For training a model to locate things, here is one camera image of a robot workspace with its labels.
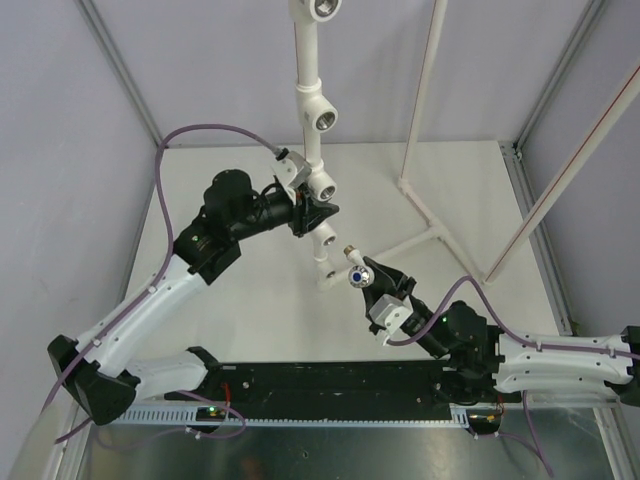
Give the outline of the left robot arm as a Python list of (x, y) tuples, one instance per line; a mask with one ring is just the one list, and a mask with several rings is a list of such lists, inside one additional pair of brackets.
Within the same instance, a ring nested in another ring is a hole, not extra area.
[(214, 397), (222, 376), (202, 347), (174, 356), (137, 361), (139, 345), (182, 304), (217, 280), (241, 255), (241, 241), (286, 225), (296, 237), (318, 232), (334, 241), (326, 220), (337, 205), (317, 200), (306, 185), (287, 192), (279, 182), (253, 189), (238, 169), (216, 175), (192, 222), (150, 284), (75, 339), (59, 335), (47, 351), (64, 389), (97, 425), (118, 419), (137, 401), (164, 394)]

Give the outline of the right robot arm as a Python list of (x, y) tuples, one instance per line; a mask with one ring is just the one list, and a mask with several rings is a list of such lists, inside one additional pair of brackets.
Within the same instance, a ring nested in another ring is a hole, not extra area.
[(385, 345), (419, 345), (446, 364), (449, 396), (472, 401), (491, 394), (596, 394), (639, 404), (639, 329), (601, 337), (517, 332), (447, 294), (436, 310), (414, 296), (414, 278), (365, 257), (348, 273), (361, 290), (370, 331)]

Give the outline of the white PVC pipe frame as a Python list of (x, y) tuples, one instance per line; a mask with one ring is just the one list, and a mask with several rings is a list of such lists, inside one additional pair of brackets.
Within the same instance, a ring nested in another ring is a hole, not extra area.
[[(586, 46), (588, 37), (594, 32), (607, 1), (591, 1), (581, 14), (564, 50), (556, 61), (548, 77), (545, 87), (538, 96), (535, 106), (528, 115), (516, 140), (511, 143), (517, 152), (526, 145), (546, 110), (551, 105), (552, 97), (559, 92), (566, 80), (569, 70)], [(323, 94), (323, 83), (319, 75), (319, 40), (318, 26), (336, 17), (342, 7), (340, 1), (290, 1), (289, 14), (294, 26), (296, 56), (296, 105), (298, 119), (303, 131), (304, 158), (311, 163), (311, 188), (321, 200), (328, 200), (335, 192), (335, 183), (325, 173), (321, 158), (321, 136), (334, 128), (339, 114), (337, 109)], [(512, 237), (506, 243), (490, 269), (481, 272), (465, 250), (457, 244), (451, 232), (435, 215), (421, 203), (408, 182), (407, 170), (412, 160), (413, 150), (417, 146), (419, 132), (424, 117), (424, 107), (429, 89), (429, 82), (435, 67), (442, 33), (444, 31), (448, 3), (434, 1), (430, 14), (427, 38), (420, 70), (419, 83), (414, 100), (413, 112), (401, 173), (398, 177), (398, 188), (416, 209), (421, 212), (432, 232), (438, 233), (452, 254), (473, 278), (485, 284), (494, 282), (510, 262), (515, 253), (529, 240), (560, 195), (568, 188), (578, 172), (584, 167), (606, 135), (626, 112), (631, 103), (639, 95), (639, 63), (634, 62), (629, 74), (599, 114), (597, 120), (587, 131), (575, 152), (563, 164), (558, 173), (545, 188), (542, 196), (530, 208)]]

